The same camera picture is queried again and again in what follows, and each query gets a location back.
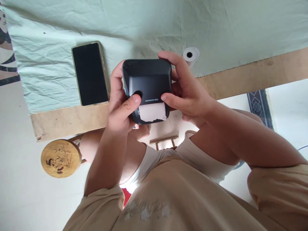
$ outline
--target round stool seat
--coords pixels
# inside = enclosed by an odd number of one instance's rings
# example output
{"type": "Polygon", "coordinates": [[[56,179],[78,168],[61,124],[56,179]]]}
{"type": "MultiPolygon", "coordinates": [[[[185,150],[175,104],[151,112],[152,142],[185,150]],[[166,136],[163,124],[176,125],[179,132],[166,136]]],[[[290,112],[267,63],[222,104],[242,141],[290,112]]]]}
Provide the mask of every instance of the round stool seat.
{"type": "Polygon", "coordinates": [[[55,140],[46,145],[42,151],[41,163],[50,176],[65,178],[79,168],[81,153],[73,142],[55,140]]]}

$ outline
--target phone screen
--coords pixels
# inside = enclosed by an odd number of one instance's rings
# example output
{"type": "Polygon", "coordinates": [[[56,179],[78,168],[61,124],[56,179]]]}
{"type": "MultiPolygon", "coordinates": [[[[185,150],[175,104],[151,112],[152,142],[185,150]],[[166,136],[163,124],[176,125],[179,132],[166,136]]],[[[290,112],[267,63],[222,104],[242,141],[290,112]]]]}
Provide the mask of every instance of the phone screen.
{"type": "Polygon", "coordinates": [[[109,100],[99,44],[91,43],[72,48],[81,105],[109,100]]]}

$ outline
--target portable printer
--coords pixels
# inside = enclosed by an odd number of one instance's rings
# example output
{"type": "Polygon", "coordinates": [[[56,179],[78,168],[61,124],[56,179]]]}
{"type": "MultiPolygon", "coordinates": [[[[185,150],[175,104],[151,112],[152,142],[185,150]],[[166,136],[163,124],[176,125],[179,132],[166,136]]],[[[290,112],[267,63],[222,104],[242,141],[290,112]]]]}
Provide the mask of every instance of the portable printer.
{"type": "Polygon", "coordinates": [[[122,67],[127,98],[141,97],[140,106],[132,113],[136,124],[152,124],[166,120],[170,107],[161,99],[171,93],[171,64],[165,59],[128,59],[122,67]]]}

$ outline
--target hand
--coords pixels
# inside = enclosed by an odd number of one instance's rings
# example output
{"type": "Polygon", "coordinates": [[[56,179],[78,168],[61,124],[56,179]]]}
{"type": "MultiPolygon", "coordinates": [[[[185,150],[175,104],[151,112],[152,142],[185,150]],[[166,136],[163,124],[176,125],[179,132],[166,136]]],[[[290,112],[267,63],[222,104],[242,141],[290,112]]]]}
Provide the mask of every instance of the hand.
{"type": "Polygon", "coordinates": [[[140,103],[139,95],[134,94],[128,100],[123,90],[122,66],[120,62],[113,70],[110,78],[111,93],[109,101],[109,116],[106,130],[117,135],[127,135],[134,127],[135,123],[129,115],[135,111],[140,103]]]}
{"type": "Polygon", "coordinates": [[[211,110],[215,100],[196,80],[182,56],[171,51],[160,51],[158,57],[167,59],[172,69],[172,93],[164,93],[161,100],[170,107],[190,116],[203,116],[211,110]]]}

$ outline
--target wooden stool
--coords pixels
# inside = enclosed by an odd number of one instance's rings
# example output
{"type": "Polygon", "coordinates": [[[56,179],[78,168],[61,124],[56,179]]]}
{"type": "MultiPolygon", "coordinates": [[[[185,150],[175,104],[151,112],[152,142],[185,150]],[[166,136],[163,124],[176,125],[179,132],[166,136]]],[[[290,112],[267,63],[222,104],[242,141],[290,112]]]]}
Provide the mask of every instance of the wooden stool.
{"type": "Polygon", "coordinates": [[[41,155],[45,172],[56,178],[65,178],[85,163],[86,160],[81,160],[78,147],[82,136],[83,134],[69,140],[55,140],[46,145],[41,155]]]}
{"type": "Polygon", "coordinates": [[[167,137],[167,138],[163,138],[163,139],[158,138],[158,139],[150,140],[150,144],[155,144],[156,150],[158,151],[158,150],[159,150],[159,148],[158,148],[158,144],[159,144],[159,143],[164,142],[164,141],[171,140],[173,149],[175,149],[176,146],[175,146],[175,144],[174,144],[174,140],[176,140],[177,138],[179,138],[179,137],[178,137],[178,136],[171,136],[171,137],[167,137]]]}

